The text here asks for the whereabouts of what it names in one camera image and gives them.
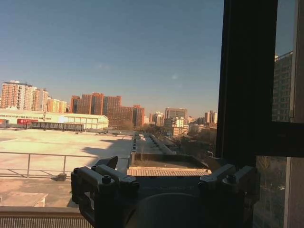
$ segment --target building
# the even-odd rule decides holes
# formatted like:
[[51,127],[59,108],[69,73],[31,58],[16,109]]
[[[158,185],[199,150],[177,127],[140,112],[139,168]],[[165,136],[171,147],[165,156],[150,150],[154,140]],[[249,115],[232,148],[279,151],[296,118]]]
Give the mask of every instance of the building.
[[33,93],[33,111],[46,112],[48,109],[48,91],[45,89],[36,89]]
[[105,96],[103,114],[107,115],[109,109],[112,109],[117,106],[122,106],[122,97],[121,96]]
[[275,58],[272,120],[289,122],[291,64],[293,52]]
[[185,121],[188,118],[188,110],[184,108],[166,108],[165,110],[165,119],[182,117]]
[[134,126],[133,107],[115,106],[107,110],[110,127]]
[[102,115],[104,107],[104,94],[92,93],[73,95],[70,104],[70,113]]
[[189,126],[185,124],[183,117],[164,119],[164,128],[169,133],[170,137],[185,136],[189,132]]
[[70,103],[70,113],[77,113],[77,105],[80,97],[73,95],[71,98],[71,103]]
[[59,100],[49,97],[47,99],[47,112],[59,113]]
[[143,126],[144,108],[122,106],[121,96],[104,96],[102,93],[72,96],[70,113],[105,115],[111,127]]
[[192,122],[194,122],[195,120],[194,120],[194,118],[192,117],[192,116],[188,116],[188,118],[187,118],[187,123],[188,124],[190,124],[190,123],[192,123]]
[[150,114],[149,114],[149,122],[152,122],[152,121],[153,121],[153,114],[150,113]]
[[205,122],[207,124],[214,123],[216,124],[218,122],[218,113],[210,110],[209,112],[205,113]]
[[66,101],[59,101],[59,113],[65,113],[67,110],[67,102]]
[[145,116],[144,118],[143,118],[143,124],[149,124],[149,117],[147,117],[147,116]]
[[156,126],[163,126],[163,113],[161,112],[156,112],[153,116],[152,116],[152,121],[155,122]]
[[133,126],[141,127],[144,122],[144,108],[141,108],[139,104],[133,105]]
[[208,127],[204,124],[189,124],[189,132],[200,133],[202,129],[207,129]]
[[0,119],[8,120],[9,124],[27,123],[32,121],[83,124],[84,129],[105,129],[109,120],[104,115],[45,113],[40,111],[0,109]]
[[16,107],[19,110],[31,110],[33,93],[36,88],[26,83],[11,80],[2,83],[2,108]]

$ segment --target rooftop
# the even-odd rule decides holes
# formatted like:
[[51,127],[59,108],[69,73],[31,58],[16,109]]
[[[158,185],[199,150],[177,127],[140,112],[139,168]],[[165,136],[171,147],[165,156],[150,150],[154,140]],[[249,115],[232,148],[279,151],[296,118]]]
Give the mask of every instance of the rooftop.
[[[37,114],[43,115],[42,111],[30,111],[30,110],[11,110],[11,109],[0,109],[2,114]],[[84,118],[99,118],[104,117],[108,119],[105,115],[91,115],[91,114],[76,114],[76,113],[50,113],[47,112],[46,115],[58,115],[58,116],[67,116],[67,117],[84,117]]]

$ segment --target white building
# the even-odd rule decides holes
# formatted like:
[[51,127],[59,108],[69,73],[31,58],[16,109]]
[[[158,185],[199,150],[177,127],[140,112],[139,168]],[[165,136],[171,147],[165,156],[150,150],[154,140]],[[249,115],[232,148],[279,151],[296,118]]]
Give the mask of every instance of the white building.
[[44,113],[37,111],[0,109],[0,119],[8,120],[9,124],[38,121],[64,124],[83,124],[84,129],[105,129],[109,127],[109,120],[105,115]]

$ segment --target tall building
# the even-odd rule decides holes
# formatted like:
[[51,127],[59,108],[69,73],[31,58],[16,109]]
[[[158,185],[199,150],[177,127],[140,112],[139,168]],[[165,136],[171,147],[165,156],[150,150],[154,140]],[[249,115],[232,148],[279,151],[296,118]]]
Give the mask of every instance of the tall building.
[[166,108],[165,119],[183,117],[185,121],[188,118],[188,110],[184,108]]
[[152,118],[152,121],[155,122],[155,125],[156,126],[163,126],[163,113],[161,112],[156,112],[154,115],[153,115],[153,118]]
[[107,115],[108,110],[117,106],[122,106],[121,96],[105,96],[104,97],[103,114]]
[[216,124],[218,122],[218,113],[210,110],[205,113],[205,122],[207,124]]
[[272,120],[289,122],[291,63],[293,52],[275,57]]
[[150,113],[150,114],[149,114],[149,122],[152,122],[152,121],[153,121],[153,114]]
[[144,108],[122,106],[121,96],[104,96],[102,93],[92,93],[72,96],[70,113],[105,115],[109,126],[142,126],[144,123]]
[[45,89],[36,89],[33,92],[33,111],[46,112],[48,108],[48,92]]
[[19,110],[32,110],[35,89],[31,85],[19,81],[3,82],[1,108],[16,107]]
[[49,97],[47,99],[47,111],[51,113],[59,113],[59,100]]
[[59,109],[58,112],[59,113],[65,113],[66,109],[67,109],[67,102],[66,101],[59,101]]
[[133,125],[136,127],[143,126],[144,123],[144,108],[139,104],[133,105]]
[[106,117],[111,127],[133,126],[133,107],[111,107],[107,110]]
[[71,103],[70,103],[70,113],[77,113],[77,105],[80,97],[79,96],[72,96]]
[[92,93],[72,96],[70,113],[102,115],[104,104],[104,94]]

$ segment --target red sign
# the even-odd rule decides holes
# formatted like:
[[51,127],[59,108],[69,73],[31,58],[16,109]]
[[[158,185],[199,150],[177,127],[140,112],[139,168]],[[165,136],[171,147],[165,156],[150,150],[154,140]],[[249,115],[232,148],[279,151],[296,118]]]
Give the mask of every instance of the red sign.
[[27,124],[27,123],[34,122],[34,121],[38,121],[38,120],[17,119],[17,124]]

